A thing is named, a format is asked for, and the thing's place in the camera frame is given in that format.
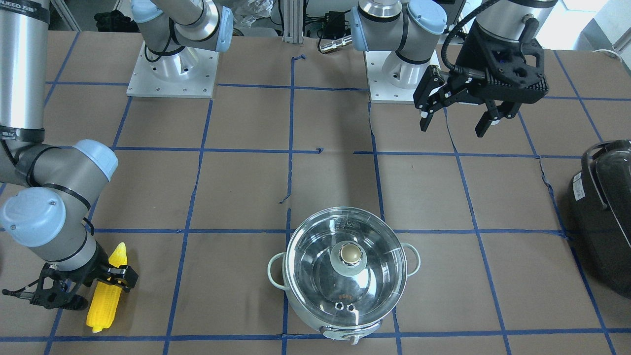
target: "black metal container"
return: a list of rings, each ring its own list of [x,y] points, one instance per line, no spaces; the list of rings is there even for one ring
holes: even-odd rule
[[[587,150],[569,199],[601,278],[631,298],[631,141],[603,142]]]

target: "beige knob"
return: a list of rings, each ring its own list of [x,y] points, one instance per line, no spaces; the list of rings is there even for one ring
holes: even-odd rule
[[[355,265],[362,259],[362,250],[353,243],[342,246],[339,250],[339,257],[349,265]]]

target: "toy corn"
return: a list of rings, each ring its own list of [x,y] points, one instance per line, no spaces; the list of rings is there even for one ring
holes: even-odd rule
[[[109,258],[109,263],[114,267],[127,265],[127,249],[125,243],[118,244]],[[86,325],[92,327],[93,333],[98,333],[112,325],[114,317],[116,316],[116,307],[118,307],[120,296],[120,287],[107,285],[103,282],[97,284],[94,296],[92,297],[92,304],[88,311],[88,318],[86,319]]]

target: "metal base plate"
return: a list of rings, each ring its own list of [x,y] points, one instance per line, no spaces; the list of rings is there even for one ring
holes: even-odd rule
[[[152,73],[144,58],[144,42],[136,60],[134,73],[129,80],[127,96],[134,97],[189,97],[212,99],[219,53],[197,49],[200,63],[187,73],[182,81],[165,81]]]
[[[383,67],[389,54],[388,51],[365,52],[370,101],[382,104],[413,104],[412,95],[415,89],[404,89],[390,84],[381,71],[381,67]],[[440,66],[436,52],[432,54],[430,63]]]

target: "pot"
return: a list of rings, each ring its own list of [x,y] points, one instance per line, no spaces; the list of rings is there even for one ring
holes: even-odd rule
[[[416,267],[407,273],[403,248]],[[283,284],[271,266],[283,260]],[[408,277],[421,266],[414,246],[400,243],[374,214],[354,207],[317,212],[293,233],[287,251],[272,257],[268,279],[286,292],[293,310],[311,328],[335,340],[359,339],[375,332],[396,306]]]

